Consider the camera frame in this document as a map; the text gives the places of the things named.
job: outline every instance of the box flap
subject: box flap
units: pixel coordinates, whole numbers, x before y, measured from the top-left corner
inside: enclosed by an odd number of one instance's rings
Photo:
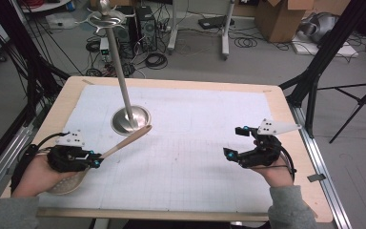
[[[288,0],[288,10],[311,10],[314,0]]]
[[[267,0],[270,4],[272,4],[272,6],[276,6],[279,2],[281,2],[281,0]]]

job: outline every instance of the person's right hand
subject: person's right hand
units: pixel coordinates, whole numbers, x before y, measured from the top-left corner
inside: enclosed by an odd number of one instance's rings
[[[273,188],[294,185],[286,163],[281,156],[270,166],[257,165],[251,167],[251,169],[261,174],[266,179],[267,183]]]

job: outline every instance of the gray sleeve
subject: gray sleeve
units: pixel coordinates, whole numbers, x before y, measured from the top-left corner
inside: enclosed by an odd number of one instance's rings
[[[272,228],[317,228],[314,213],[304,203],[300,186],[270,188],[273,206],[269,208]]]
[[[1,198],[0,228],[36,228],[38,226],[37,208],[38,198]]]

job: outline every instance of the gray floor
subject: gray floor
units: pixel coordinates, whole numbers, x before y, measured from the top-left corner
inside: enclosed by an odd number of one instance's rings
[[[76,20],[83,20],[89,12],[80,8],[72,13]],[[198,15],[189,16],[181,27],[200,29],[196,24]],[[252,19],[234,18],[234,30],[251,28]],[[94,29],[81,25],[72,30],[55,32],[52,36],[75,65],[83,70],[87,67],[86,39]],[[256,29],[244,31],[257,32]],[[221,57],[221,40],[217,35],[204,35],[193,31],[180,31],[176,51],[167,55],[168,66],[163,70],[142,69],[150,79],[230,82],[243,84],[279,85],[302,73],[313,59],[310,55],[295,54],[292,47],[287,51],[275,45],[257,40],[253,48],[238,48],[230,40],[230,56]],[[76,69],[53,42],[47,46],[54,64],[67,73]],[[364,46],[354,46],[363,51]],[[143,78],[136,72],[132,77]],[[350,63],[337,57],[329,65],[319,81],[319,87],[366,83],[366,52]],[[366,87],[348,89],[348,92],[363,96]],[[26,104],[20,80],[11,62],[0,63],[0,137]],[[329,140],[339,130],[356,101],[335,90],[319,91],[315,107],[314,134],[320,152],[326,162],[338,195],[354,228],[366,228],[366,106],[358,113],[338,139]],[[41,219],[40,228],[88,228],[90,219]],[[119,228],[112,221],[111,228]],[[333,223],[319,223],[319,228],[336,228]]]

